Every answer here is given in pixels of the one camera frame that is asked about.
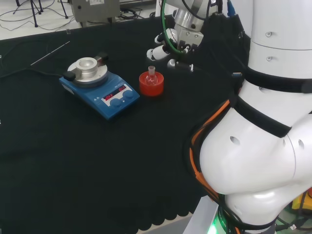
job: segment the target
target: small glass bottle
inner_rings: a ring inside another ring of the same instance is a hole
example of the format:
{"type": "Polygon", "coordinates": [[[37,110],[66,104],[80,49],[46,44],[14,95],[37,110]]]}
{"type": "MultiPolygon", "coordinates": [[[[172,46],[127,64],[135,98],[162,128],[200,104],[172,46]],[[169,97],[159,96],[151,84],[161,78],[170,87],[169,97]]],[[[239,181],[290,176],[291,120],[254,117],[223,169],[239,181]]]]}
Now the small glass bottle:
{"type": "Polygon", "coordinates": [[[145,83],[147,85],[156,85],[158,82],[157,76],[155,75],[155,67],[149,66],[148,67],[148,76],[145,78],[145,83]]]}

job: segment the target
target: orange cable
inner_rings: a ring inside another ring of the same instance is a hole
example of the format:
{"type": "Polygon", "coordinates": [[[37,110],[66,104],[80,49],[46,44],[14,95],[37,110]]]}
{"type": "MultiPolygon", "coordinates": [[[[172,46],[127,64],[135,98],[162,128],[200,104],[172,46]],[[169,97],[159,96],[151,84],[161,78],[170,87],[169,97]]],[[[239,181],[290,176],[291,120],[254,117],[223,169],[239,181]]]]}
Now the orange cable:
{"type": "Polygon", "coordinates": [[[240,231],[237,227],[235,227],[235,230],[236,230],[237,234],[240,234],[240,231]]]}
{"type": "MultiPolygon", "coordinates": [[[[209,123],[210,123],[211,121],[213,121],[216,117],[218,117],[219,114],[221,114],[222,111],[224,111],[224,109],[227,108],[229,104],[230,104],[230,101],[227,100],[227,101],[220,107],[220,109],[217,110],[217,111],[203,124],[203,126],[209,124],[209,123]]],[[[199,135],[202,131],[203,131],[203,129],[200,129],[200,130],[194,135],[194,137],[192,138],[192,144],[194,144],[196,138],[198,137],[198,135],[199,135]]]]}
{"type": "MultiPolygon", "coordinates": [[[[204,127],[205,125],[208,125],[211,121],[213,121],[215,118],[217,118],[230,104],[230,101],[227,100],[221,107],[220,109],[218,109],[204,124],[202,127],[204,127]]],[[[195,140],[197,139],[197,137],[199,136],[199,134],[202,132],[203,128],[201,128],[192,138],[192,145],[194,144],[195,140]]],[[[194,156],[193,156],[193,151],[190,148],[190,161],[191,161],[191,165],[193,168],[193,171],[195,173],[196,179],[203,185],[206,187],[206,189],[210,190],[211,192],[213,192],[213,194],[216,197],[218,196],[218,193],[213,190],[213,188],[207,183],[207,181],[205,180],[204,176],[202,173],[200,173],[197,168],[196,165],[194,163],[194,156]]]]}

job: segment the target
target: digital display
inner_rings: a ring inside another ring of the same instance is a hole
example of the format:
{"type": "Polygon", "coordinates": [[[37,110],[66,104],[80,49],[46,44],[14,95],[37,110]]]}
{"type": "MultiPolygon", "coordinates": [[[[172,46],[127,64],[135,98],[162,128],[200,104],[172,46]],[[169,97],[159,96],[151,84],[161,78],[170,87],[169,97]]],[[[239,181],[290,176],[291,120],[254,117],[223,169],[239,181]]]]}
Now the digital display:
{"type": "Polygon", "coordinates": [[[107,100],[111,99],[113,96],[115,96],[116,94],[120,93],[122,90],[124,90],[126,88],[127,87],[125,85],[120,86],[118,89],[114,90],[109,95],[105,96],[104,100],[107,101],[107,100]]]}

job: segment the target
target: white floor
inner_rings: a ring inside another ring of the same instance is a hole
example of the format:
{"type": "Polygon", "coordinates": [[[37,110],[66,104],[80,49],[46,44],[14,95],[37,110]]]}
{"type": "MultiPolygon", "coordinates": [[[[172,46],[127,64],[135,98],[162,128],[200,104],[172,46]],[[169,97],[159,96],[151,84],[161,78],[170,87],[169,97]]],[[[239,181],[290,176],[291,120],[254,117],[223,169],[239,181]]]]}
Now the white floor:
{"type": "MultiPolygon", "coordinates": [[[[70,4],[64,3],[66,13],[69,16],[69,19],[65,19],[65,17],[61,16],[64,15],[64,11],[61,3],[58,2],[58,0],[41,0],[43,8],[51,5],[49,8],[57,11],[61,15],[57,14],[52,10],[44,9],[44,12],[41,15],[36,14],[37,24],[39,25],[39,27],[35,28],[33,24],[34,18],[32,15],[30,0],[19,0],[21,4],[24,1],[26,2],[19,8],[19,10],[25,10],[17,11],[15,14],[13,14],[13,12],[9,11],[14,11],[17,8],[15,0],[0,0],[0,40],[81,27],[80,23],[77,23],[75,21],[75,18],[73,17],[73,12],[70,4]]],[[[39,8],[38,0],[34,0],[34,3],[39,8]]],[[[155,5],[136,7],[140,7],[143,9],[140,15],[144,18],[148,18],[150,13],[155,11],[156,8],[155,5]]]]}

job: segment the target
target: green cable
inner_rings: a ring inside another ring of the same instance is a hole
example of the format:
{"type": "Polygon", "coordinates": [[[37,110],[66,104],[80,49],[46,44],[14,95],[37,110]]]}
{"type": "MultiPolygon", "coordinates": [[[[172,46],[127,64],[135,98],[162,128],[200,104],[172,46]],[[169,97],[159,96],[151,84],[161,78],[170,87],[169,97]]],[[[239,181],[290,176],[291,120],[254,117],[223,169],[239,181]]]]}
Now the green cable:
{"type": "Polygon", "coordinates": [[[166,0],[163,0],[163,7],[161,9],[161,20],[162,20],[162,27],[163,27],[163,30],[164,30],[164,35],[165,35],[165,39],[166,39],[166,42],[167,44],[173,49],[174,52],[178,53],[178,54],[184,54],[185,52],[184,51],[180,51],[180,50],[177,50],[174,45],[172,45],[171,41],[169,40],[169,37],[167,35],[167,30],[166,30],[166,25],[165,25],[165,5],[166,5],[166,0]]]}

